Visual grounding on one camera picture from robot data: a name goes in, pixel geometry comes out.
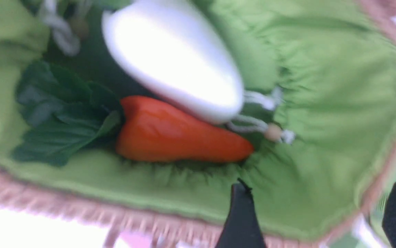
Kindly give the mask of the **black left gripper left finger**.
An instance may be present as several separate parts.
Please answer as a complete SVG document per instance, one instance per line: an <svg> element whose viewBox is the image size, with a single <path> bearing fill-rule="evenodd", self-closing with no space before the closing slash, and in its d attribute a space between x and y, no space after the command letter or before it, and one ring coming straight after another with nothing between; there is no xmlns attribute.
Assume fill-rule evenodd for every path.
<svg viewBox="0 0 396 248"><path fill-rule="evenodd" d="M266 248L252 189L240 178L232 185L230 211L215 247Z"/></svg>

